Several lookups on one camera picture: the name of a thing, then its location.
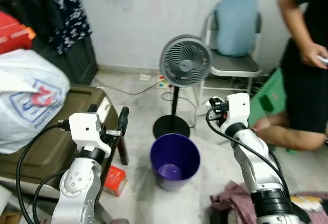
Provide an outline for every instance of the purple bucket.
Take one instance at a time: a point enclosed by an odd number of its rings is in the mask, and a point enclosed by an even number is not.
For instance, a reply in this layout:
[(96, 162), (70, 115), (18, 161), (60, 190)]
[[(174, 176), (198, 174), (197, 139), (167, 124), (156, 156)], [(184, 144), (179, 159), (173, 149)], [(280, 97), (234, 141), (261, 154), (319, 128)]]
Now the purple bucket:
[(167, 191), (181, 188), (196, 174), (200, 155), (195, 144), (180, 134), (159, 137), (150, 150), (157, 183)]

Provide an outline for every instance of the white wall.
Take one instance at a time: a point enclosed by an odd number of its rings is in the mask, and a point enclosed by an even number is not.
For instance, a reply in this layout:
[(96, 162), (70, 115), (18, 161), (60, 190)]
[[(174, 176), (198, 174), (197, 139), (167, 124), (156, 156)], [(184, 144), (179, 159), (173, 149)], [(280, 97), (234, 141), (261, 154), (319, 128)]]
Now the white wall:
[[(93, 29), (98, 64), (158, 68), (168, 40), (200, 35), (204, 20), (219, 0), (83, 0)], [(276, 0), (259, 0), (263, 16), (260, 65), (277, 66), (288, 38)]]

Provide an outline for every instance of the person's hand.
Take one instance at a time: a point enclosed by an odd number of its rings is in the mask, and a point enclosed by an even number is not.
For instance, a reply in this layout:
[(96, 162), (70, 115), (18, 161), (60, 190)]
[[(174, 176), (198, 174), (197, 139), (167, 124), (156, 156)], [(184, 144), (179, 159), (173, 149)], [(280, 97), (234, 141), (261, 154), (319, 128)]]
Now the person's hand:
[(304, 64), (320, 69), (328, 69), (327, 66), (318, 60), (318, 55), (327, 58), (327, 48), (316, 43), (310, 43), (301, 50), (302, 62)]

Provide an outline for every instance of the floor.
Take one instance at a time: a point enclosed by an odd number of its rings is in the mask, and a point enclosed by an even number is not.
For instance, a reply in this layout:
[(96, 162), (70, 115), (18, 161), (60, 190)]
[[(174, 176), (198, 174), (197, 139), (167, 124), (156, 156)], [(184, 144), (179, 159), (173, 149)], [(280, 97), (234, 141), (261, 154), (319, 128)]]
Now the floor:
[[(156, 76), (149, 82), (139, 81), (138, 74), (99, 73), (96, 78), (101, 82), (128, 92), (139, 92), (156, 83)], [(216, 80), (217, 85), (228, 85)], [(94, 86), (101, 86), (96, 81)], [(179, 96), (196, 103), (195, 88), (185, 88)], [(107, 94), (119, 113), (123, 106), (130, 109), (126, 144), (130, 162), (120, 164), (116, 154), (113, 165), (127, 173), (128, 183), (120, 197), (103, 192), (101, 204), (114, 218), (127, 218), (131, 224), (198, 224), (209, 223), (208, 208), (210, 195), (217, 195), (225, 185), (233, 180), (243, 182), (239, 164), (233, 150), (225, 139), (208, 128), (204, 115), (205, 108), (198, 111), (197, 124), (191, 129), (190, 139), (197, 145), (201, 155), (201, 166), (197, 174), (177, 192), (167, 192), (155, 182), (151, 172), (149, 151), (154, 136), (152, 127), (162, 115), (170, 114), (169, 101), (160, 98), (169, 89), (156, 87), (140, 95), (126, 95), (106, 88)], [(227, 91), (206, 90), (206, 98), (225, 97)], [(194, 108), (187, 101), (178, 102), (177, 115), (193, 124)], [(290, 155), (278, 148), (276, 155), (280, 160), (290, 192), (326, 191), (328, 189), (328, 149), (315, 152), (298, 152)]]

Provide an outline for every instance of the fan grille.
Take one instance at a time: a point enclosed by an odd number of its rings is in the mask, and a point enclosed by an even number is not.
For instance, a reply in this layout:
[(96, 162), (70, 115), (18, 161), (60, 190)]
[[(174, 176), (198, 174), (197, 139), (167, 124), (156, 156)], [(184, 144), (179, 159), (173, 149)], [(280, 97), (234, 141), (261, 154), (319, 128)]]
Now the fan grille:
[(164, 48), (160, 68), (168, 82), (189, 87), (205, 79), (210, 72), (212, 52), (199, 38), (182, 35)]

